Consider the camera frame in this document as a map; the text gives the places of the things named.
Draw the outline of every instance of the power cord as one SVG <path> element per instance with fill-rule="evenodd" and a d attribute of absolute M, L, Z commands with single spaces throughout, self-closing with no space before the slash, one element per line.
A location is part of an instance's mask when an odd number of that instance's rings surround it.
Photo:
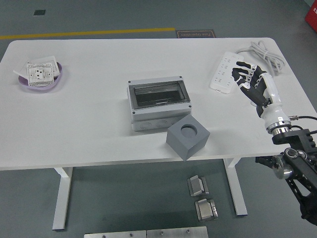
<path fill-rule="evenodd" d="M 239 49 L 235 53 L 238 54 L 241 52 L 256 53 L 267 63 L 271 70 L 271 74 L 274 76 L 276 76 L 275 72 L 280 73 L 285 65 L 285 60 L 282 58 L 282 56 L 269 52 L 263 41 L 259 41 L 258 43 L 251 42 L 251 46 L 249 48 Z"/>
<path fill-rule="evenodd" d="M 313 119 L 313 120 L 317 120 L 316 117 L 312 117 L 312 116 L 291 116 L 291 117 L 289 117 L 289 119 L 290 119 L 290 120 L 298 120 L 298 119 Z M 297 127 L 297 128 L 299 128 L 299 129 L 303 129 L 303 128 L 301 128 L 301 127 L 298 126 L 298 125 L 294 125 L 294 126 L 292 126 L 292 128 L 293 128 L 293 127 Z M 309 135 L 313 135 L 313 134 L 317 134 L 317 130 L 313 130 L 313 131 L 311 131 L 311 132 L 309 133 Z"/>

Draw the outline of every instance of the yellow floor line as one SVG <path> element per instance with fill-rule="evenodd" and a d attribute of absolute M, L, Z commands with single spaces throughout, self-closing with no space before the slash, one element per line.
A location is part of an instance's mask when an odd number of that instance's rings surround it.
<path fill-rule="evenodd" d="M 60 32 L 60 33 L 27 34 L 27 35 L 8 35 L 8 36 L 0 36 L 0 40 L 22 39 L 22 38 L 25 39 L 25 38 L 59 37 L 59 36 L 84 36 L 84 35 L 141 33 L 141 32 L 158 32 L 158 31 L 175 31 L 175 28 L 169 27 L 169 28 L 109 30 L 109 31 L 81 31 L 81 32 Z"/>

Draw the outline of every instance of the metal block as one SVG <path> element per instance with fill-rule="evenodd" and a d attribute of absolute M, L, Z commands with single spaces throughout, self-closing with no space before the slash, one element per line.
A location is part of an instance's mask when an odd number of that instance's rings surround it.
<path fill-rule="evenodd" d="M 218 213 L 213 200 L 202 199 L 195 202 L 195 205 L 200 222 L 218 219 Z"/>
<path fill-rule="evenodd" d="M 199 178 L 198 175 L 195 175 L 187 179 L 187 183 L 192 197 L 209 194 L 206 179 L 204 177 Z"/>
<path fill-rule="evenodd" d="M 147 238 L 147 231 L 85 234 L 84 238 Z"/>
<path fill-rule="evenodd" d="M 148 238 L 208 238 L 206 227 L 188 227 L 148 231 Z"/>

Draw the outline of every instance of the electrical box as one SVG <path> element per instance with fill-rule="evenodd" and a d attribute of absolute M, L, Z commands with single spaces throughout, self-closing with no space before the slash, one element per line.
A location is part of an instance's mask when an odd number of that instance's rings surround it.
<path fill-rule="evenodd" d="M 192 111 L 181 76 L 141 79 L 128 83 L 134 131 L 170 127 Z"/>

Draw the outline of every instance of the power strip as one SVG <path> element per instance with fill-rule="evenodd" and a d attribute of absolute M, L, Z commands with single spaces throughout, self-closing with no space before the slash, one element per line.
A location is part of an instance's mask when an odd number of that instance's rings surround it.
<path fill-rule="evenodd" d="M 237 66 L 237 61 L 243 61 L 243 56 L 232 52 L 225 52 L 215 74 L 212 77 L 210 88 L 219 93 L 230 93 L 232 86 L 234 85 L 232 69 Z"/>

